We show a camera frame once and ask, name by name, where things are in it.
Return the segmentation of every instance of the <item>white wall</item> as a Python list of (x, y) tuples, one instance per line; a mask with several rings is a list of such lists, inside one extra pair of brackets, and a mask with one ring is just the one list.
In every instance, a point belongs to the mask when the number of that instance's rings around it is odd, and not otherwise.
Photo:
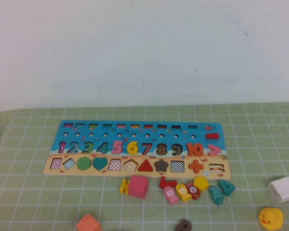
[(282, 101), (289, 0), (0, 0), (0, 110)]

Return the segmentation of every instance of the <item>green grid mat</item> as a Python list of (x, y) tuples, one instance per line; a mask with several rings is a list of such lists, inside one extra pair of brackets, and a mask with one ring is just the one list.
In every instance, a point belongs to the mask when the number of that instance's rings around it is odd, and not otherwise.
[[(122, 178), (45, 176), (62, 119), (220, 122), (236, 191), (221, 206), (208, 192), (170, 206), (159, 179), (141, 200), (119, 194)], [(258, 214), (268, 206), (283, 211), (289, 231), (289, 202), (275, 204), (266, 189), (289, 175), (289, 103), (23, 109), (0, 113), (0, 125), (0, 231), (74, 231), (86, 213), (103, 231), (173, 231), (182, 218), (197, 231), (262, 231)]]

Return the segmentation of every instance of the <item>pink cube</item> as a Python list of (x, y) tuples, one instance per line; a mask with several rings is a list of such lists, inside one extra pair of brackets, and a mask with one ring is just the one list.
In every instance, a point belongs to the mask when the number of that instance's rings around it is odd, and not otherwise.
[(147, 177), (132, 176), (129, 184), (129, 196), (145, 199), (149, 188)]

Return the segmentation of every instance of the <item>checkered square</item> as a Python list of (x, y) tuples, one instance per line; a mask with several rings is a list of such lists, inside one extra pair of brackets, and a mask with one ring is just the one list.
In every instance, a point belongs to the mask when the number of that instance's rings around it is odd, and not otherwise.
[(120, 159), (112, 159), (108, 166), (109, 171), (121, 171), (121, 160)]
[(54, 158), (52, 164), (50, 165), (50, 169), (59, 169), (62, 163), (62, 158)]
[(75, 165), (75, 161), (72, 158), (69, 158), (67, 161), (63, 163), (64, 167), (66, 167), (67, 170), (69, 170), (71, 167)]
[(184, 161), (170, 161), (170, 172), (185, 172)]

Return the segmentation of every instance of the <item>white box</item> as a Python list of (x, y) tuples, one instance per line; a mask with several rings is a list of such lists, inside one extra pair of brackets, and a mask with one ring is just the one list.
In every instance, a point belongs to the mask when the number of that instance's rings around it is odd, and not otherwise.
[(268, 190), (277, 203), (289, 201), (289, 177), (271, 181)]

